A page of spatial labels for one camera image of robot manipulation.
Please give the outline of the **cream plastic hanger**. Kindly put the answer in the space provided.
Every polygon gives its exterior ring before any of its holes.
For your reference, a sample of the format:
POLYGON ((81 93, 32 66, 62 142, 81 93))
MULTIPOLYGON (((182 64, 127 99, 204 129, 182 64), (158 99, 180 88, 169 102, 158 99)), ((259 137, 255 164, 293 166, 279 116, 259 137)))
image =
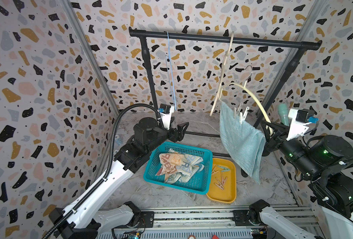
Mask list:
POLYGON ((222 97, 222 92, 223 92, 223 89, 226 88, 226 87, 229 87, 230 85, 234 85, 234 86, 238 86, 240 87, 242 90, 244 90, 246 93, 249 94, 249 96, 255 101, 255 103, 257 104, 257 106, 259 107, 260 111, 262 112, 262 115, 264 116, 264 118, 267 120, 267 121, 271 121, 269 116, 267 115, 267 112, 265 110, 265 108, 262 106, 262 104, 260 103, 259 99, 249 90, 245 87, 245 85, 241 85, 241 84, 237 84, 237 83, 228 83, 226 85, 223 85, 221 86, 221 89, 219 91, 219 98, 218 100, 221 100, 221 97, 222 97))

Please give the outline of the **light teal towel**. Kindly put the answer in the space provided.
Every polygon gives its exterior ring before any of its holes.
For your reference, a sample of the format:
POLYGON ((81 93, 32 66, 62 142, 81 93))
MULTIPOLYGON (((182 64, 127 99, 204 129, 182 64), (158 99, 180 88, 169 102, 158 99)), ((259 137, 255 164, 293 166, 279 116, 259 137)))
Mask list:
POLYGON ((260 164, 266 143, 264 134, 245 120, 240 120, 225 102, 220 109, 220 138, 234 162, 257 184, 260 184, 260 164))

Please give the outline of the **cream RABBIT lettered towel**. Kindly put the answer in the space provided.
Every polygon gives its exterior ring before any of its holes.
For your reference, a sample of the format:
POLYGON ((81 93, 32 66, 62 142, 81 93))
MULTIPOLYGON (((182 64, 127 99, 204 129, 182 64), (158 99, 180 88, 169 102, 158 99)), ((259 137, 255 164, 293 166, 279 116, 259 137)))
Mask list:
POLYGON ((162 166, 156 173, 156 176, 164 175, 165 177, 168 177, 177 172, 184 172, 185 174, 195 172, 196 175, 204 169, 202 157, 191 154, 182 154, 172 148, 169 149, 167 153, 161 153, 159 159, 162 166))

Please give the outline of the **cream towel blue cartoon print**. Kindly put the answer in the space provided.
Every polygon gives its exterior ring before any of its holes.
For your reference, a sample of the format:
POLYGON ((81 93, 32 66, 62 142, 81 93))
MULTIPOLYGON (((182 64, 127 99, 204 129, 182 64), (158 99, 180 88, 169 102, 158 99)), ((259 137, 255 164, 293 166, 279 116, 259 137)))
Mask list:
POLYGON ((166 184, 175 184, 177 182, 188 183, 194 175, 195 175, 195 172, 192 172, 190 174, 185 174, 184 172, 177 172, 169 175, 168 177, 165 177, 164 183, 166 184))

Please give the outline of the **green clothespin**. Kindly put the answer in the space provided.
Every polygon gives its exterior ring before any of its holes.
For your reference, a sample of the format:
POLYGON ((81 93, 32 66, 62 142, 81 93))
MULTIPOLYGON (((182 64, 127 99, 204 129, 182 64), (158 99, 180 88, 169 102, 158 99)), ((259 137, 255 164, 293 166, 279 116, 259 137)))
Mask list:
POLYGON ((225 166, 217 165, 216 167, 218 168, 218 170, 220 172, 229 172, 230 171, 230 168, 225 167, 225 166))

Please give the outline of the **yellow clothespin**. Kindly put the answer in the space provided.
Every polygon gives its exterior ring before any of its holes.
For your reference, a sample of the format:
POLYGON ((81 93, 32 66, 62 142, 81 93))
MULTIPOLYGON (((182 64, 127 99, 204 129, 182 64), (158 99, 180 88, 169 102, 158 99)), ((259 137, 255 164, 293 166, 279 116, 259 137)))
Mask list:
POLYGON ((219 170, 216 170, 216 165, 213 167, 211 175, 214 175, 218 172, 219 170))

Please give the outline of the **beige pink clothespin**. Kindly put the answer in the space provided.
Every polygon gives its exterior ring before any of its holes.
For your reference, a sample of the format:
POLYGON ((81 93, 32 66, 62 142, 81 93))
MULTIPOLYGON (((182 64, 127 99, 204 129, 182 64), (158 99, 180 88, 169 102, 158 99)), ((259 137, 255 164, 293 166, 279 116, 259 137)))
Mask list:
POLYGON ((221 181, 217 180, 216 183, 214 183, 214 185, 216 185, 218 188, 220 188, 221 190, 224 190, 224 186, 222 185, 221 181))

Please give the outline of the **blue wire hanger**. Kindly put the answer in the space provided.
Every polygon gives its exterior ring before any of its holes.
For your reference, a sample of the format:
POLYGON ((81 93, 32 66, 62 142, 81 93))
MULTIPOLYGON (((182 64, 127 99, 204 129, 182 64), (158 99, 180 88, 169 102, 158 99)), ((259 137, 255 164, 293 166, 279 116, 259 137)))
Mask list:
POLYGON ((169 32, 166 32, 167 34, 167 59, 166 59, 166 65, 168 68, 168 78, 170 82, 170 87, 171 87, 171 96, 174 104, 174 110, 177 111, 177 102, 176 102, 176 90, 175 90, 175 84, 174 84, 174 75, 173 75, 173 66, 172 66, 172 58, 171 58, 171 48, 170 48, 170 35, 169 32))

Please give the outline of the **beige plastic hanger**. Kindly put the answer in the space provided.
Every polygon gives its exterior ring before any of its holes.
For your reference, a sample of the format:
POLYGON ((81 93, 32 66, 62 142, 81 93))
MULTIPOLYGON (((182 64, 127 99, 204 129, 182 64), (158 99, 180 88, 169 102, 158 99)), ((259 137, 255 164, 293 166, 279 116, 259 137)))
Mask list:
POLYGON ((210 117, 214 113, 215 106, 216 106, 216 103, 217 103, 218 98, 219 98, 219 91, 220 91, 222 83, 224 81, 224 73, 226 71, 227 61, 228 61, 228 58, 230 56, 230 52, 231 52, 231 48, 232 48, 232 44, 233 44, 233 39, 234 39, 234 32, 231 33, 229 47, 228 47, 228 49, 226 51, 226 54, 225 54, 225 56, 223 58, 222 67, 221 67, 221 71, 220 71, 219 86, 218 86, 218 90, 216 92, 216 95, 215 95, 215 98, 214 98, 214 102, 213 102, 213 105, 212 105, 212 108, 211 108, 211 111, 210 111, 210 114, 209 114, 210 117))

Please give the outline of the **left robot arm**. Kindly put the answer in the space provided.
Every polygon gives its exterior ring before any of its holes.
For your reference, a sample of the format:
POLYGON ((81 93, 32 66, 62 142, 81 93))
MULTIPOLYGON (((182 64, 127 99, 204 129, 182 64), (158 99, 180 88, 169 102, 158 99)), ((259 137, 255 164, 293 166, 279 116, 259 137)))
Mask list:
POLYGON ((101 206, 116 189, 148 162, 152 152, 165 141, 181 141, 188 123, 171 127, 175 106, 161 104, 156 109, 147 104, 134 104, 123 109, 115 119, 112 130, 110 154, 106 171, 73 203, 66 208, 56 208, 50 213, 54 226, 45 239, 59 231, 64 239, 96 239, 120 226, 135 227, 140 224, 141 211, 132 202, 101 212, 101 206), (134 135, 115 153, 115 135, 125 113, 133 108, 145 107, 155 112, 154 118, 143 118, 134 126, 134 135))

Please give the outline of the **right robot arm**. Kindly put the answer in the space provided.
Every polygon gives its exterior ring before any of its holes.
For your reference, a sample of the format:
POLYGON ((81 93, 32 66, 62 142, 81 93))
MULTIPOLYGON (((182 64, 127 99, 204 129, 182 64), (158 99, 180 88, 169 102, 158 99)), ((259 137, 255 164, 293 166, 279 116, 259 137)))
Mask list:
POLYGON ((323 211, 329 233, 333 239, 353 239, 353 179, 344 169, 353 167, 353 148, 342 137, 335 135, 315 136, 309 146, 297 138, 288 139, 289 127, 275 122, 263 121, 267 143, 264 152, 276 150, 301 173, 301 179, 316 197, 323 211))

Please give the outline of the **mint green microphone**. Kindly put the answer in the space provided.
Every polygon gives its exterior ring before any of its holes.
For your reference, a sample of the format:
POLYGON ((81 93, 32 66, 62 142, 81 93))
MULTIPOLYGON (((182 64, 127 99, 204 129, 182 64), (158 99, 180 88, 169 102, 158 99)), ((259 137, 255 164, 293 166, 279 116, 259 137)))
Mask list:
POLYGON ((289 109, 286 104, 278 105, 278 115, 280 116, 280 120, 283 125, 290 126, 289 109))

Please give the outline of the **teal plastic basket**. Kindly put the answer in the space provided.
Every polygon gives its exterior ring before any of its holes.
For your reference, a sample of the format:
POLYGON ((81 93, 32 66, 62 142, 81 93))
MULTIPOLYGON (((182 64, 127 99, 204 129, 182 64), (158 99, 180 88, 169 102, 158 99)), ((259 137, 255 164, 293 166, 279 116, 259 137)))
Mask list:
POLYGON ((198 148, 194 146, 188 146, 183 144, 177 144, 173 142, 165 142, 157 149, 155 149, 150 160, 146 166, 144 173, 144 180, 149 183, 170 187, 173 189, 183 190, 195 194, 204 195, 209 190, 209 184, 211 181, 211 170, 213 166, 213 155, 208 149, 198 148), (165 176, 156 173, 161 169, 162 165, 159 159, 161 153, 168 152, 169 149, 173 149, 178 153, 187 153, 202 158, 203 169, 194 174, 194 176, 186 183, 177 181, 174 184, 167 184, 165 182, 165 176))

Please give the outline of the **yellow plastic tray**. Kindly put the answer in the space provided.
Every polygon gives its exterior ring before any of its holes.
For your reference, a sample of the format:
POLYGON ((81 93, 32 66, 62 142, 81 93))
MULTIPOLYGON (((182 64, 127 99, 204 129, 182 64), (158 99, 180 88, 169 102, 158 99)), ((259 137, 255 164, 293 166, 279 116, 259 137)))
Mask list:
POLYGON ((206 196, 212 201, 225 204, 236 200, 236 167, 232 161, 213 158, 211 181, 206 196))

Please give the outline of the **aluminium rail base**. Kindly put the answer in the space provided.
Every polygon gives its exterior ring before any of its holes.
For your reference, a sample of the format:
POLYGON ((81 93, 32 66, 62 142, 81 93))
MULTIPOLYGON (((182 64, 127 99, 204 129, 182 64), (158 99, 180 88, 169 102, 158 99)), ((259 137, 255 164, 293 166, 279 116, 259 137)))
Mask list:
POLYGON ((157 239, 251 238, 266 229, 273 238, 322 239, 324 234, 309 207, 269 206, 263 212, 252 206, 231 207, 187 207, 146 209, 126 202, 113 210, 100 210, 98 206, 71 205, 59 211, 62 219, 50 215, 53 222, 60 223, 59 230, 64 239, 97 238, 111 233, 115 228, 121 231, 139 229, 141 238, 157 239))

